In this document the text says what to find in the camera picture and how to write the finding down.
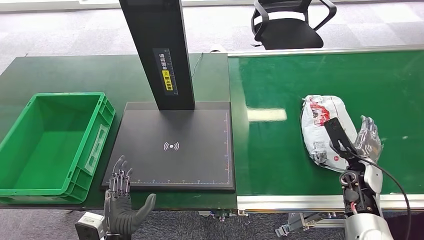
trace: white plastic package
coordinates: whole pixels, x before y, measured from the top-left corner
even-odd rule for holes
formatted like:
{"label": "white plastic package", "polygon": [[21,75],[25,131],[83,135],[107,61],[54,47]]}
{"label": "white plastic package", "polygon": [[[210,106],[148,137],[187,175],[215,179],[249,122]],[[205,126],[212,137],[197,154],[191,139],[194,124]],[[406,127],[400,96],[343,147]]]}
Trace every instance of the white plastic package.
{"label": "white plastic package", "polygon": [[304,98],[301,113],[303,140],[310,158],[318,166],[343,172],[348,162],[330,147],[330,137],[324,123],[337,117],[347,137],[353,143],[357,138],[355,126],[345,104],[337,96],[308,95]]}

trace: gray carpet floor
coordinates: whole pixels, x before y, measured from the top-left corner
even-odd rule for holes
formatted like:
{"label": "gray carpet floor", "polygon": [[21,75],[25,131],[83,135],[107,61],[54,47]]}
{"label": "gray carpet floor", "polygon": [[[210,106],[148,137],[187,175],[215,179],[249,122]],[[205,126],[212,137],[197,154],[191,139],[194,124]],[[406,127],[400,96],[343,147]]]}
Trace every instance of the gray carpet floor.
{"label": "gray carpet floor", "polygon": [[[228,51],[260,50],[250,30],[251,6],[184,9],[190,53],[219,44]],[[327,10],[309,9],[317,25]],[[424,2],[338,4],[336,16],[318,33],[325,48],[424,44]],[[120,9],[0,14],[0,74],[15,57],[136,54]],[[83,212],[0,210],[0,240],[76,240],[74,223]],[[272,240],[287,214],[251,214],[219,222],[191,211],[156,211],[133,239]],[[342,229],[311,229],[288,240],[344,239]]]}

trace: green plastic crate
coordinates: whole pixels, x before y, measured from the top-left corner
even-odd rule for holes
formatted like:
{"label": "green plastic crate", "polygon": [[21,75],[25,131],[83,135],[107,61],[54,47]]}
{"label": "green plastic crate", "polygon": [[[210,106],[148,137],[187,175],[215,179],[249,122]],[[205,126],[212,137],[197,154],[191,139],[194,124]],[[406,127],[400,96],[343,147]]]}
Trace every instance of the green plastic crate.
{"label": "green plastic crate", "polygon": [[114,116],[102,92],[35,94],[0,144],[0,202],[82,203]]}

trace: black chair backrest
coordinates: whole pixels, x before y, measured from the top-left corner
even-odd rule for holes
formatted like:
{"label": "black chair backrest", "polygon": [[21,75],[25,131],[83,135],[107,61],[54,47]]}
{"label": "black chair backrest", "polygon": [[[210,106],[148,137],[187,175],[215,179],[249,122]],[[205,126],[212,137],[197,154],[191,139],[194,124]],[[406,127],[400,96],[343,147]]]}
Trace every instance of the black chair backrest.
{"label": "black chair backrest", "polygon": [[297,12],[305,13],[312,0],[257,0],[267,13]]}

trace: red printed graphic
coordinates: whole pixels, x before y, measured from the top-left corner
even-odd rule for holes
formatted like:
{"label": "red printed graphic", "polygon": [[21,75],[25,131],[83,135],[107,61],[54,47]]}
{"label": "red printed graphic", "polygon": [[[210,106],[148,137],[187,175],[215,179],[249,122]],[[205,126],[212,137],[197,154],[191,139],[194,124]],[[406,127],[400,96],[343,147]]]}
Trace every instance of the red printed graphic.
{"label": "red printed graphic", "polygon": [[315,126],[324,126],[324,123],[330,120],[330,112],[325,107],[318,105],[317,102],[311,102],[310,109],[312,110],[313,124]]}

